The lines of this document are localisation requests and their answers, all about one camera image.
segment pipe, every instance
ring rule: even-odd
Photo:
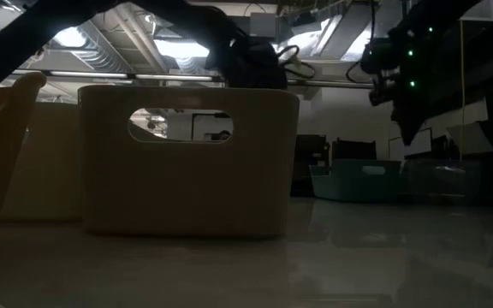
[[[115,11],[119,15],[123,16],[126,20],[128,20],[128,23],[130,23],[130,25],[136,31],[136,34],[138,35],[138,37],[140,37],[140,40],[144,43],[144,46],[147,47],[148,51],[151,53],[151,56],[159,64],[160,69],[156,70],[156,72],[168,72],[169,69],[164,64],[163,56],[161,56],[161,53],[157,49],[155,42],[153,42],[153,38],[148,38],[146,35],[146,30],[136,21],[136,18],[134,17],[134,15],[130,9],[130,3],[125,3],[125,4],[117,6],[115,8]]]
[[[183,75],[183,74],[115,74],[115,73],[99,73],[99,72],[60,72],[60,71],[38,71],[31,69],[16,69],[13,76],[19,76],[30,72],[41,72],[50,79],[59,79],[65,81],[67,79],[81,80],[81,82],[89,82],[92,79],[105,79],[107,82],[112,80],[173,80],[173,81],[195,81],[195,82],[224,82],[220,76],[210,75]],[[315,86],[315,87],[334,87],[343,89],[366,89],[371,90],[374,85],[371,83],[351,83],[339,80],[288,80],[289,86]]]
[[[119,23],[119,26],[123,28],[130,40],[133,41],[133,44],[136,46],[136,48],[138,48],[142,56],[144,56],[144,58],[150,63],[151,67],[156,72],[165,72],[166,68],[164,67],[164,64],[161,65],[162,63],[159,63],[155,56],[146,49],[142,42],[140,42],[140,39],[133,33],[133,29],[131,29],[127,22],[123,20],[121,15],[119,15],[117,8],[109,10],[108,14],[116,19],[116,21]]]

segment ceiling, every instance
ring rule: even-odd
[[[7,26],[13,19],[21,14],[17,11],[24,1],[0,0],[0,30]],[[307,12],[311,9],[318,11],[313,13],[316,17],[314,24],[321,25],[319,30],[311,36],[311,41],[302,46],[300,53],[302,60],[309,62],[316,68],[318,80],[344,80],[345,71],[350,63],[342,62],[341,59],[348,54],[349,60],[356,61],[360,56],[363,42],[362,34],[370,24],[370,6],[367,1],[315,1],[315,0],[262,0],[257,3],[244,3],[236,0],[215,1],[190,1],[195,5],[213,5],[223,10],[227,15],[234,18],[248,18],[251,13],[266,12],[279,14],[286,23],[292,23],[297,17],[298,11]],[[396,0],[382,0],[381,6],[388,6],[388,10],[400,10]],[[153,16],[143,9],[133,5],[122,5],[117,9],[98,14],[90,21],[79,27],[82,35],[90,39],[89,44],[83,51],[81,48],[66,48],[58,43],[56,39],[51,40],[46,46],[42,56],[33,56],[24,63],[21,68],[32,70],[49,71],[76,71],[76,72],[123,72],[123,73],[161,73],[172,74],[214,74],[206,71],[203,57],[191,57],[187,61],[175,59],[172,56],[162,55],[161,49],[156,44],[149,44],[142,39],[148,38],[153,42]],[[122,18],[123,11],[132,15],[132,19]],[[171,28],[166,27],[165,21],[157,18],[157,35],[162,39],[172,41],[180,40],[172,37]],[[104,62],[97,67],[86,60],[86,54],[101,53]],[[353,76],[359,81],[367,80],[367,76],[359,71],[353,71]],[[3,86],[12,84],[17,76],[9,76],[2,83]],[[49,78],[49,83],[40,93],[43,100],[63,100],[74,102],[77,99],[77,89],[92,83],[109,83],[107,80],[89,80],[82,78]],[[143,84],[157,84],[157,82],[142,81]],[[291,91],[303,94],[307,98],[312,96],[315,89],[302,87],[291,87]]]

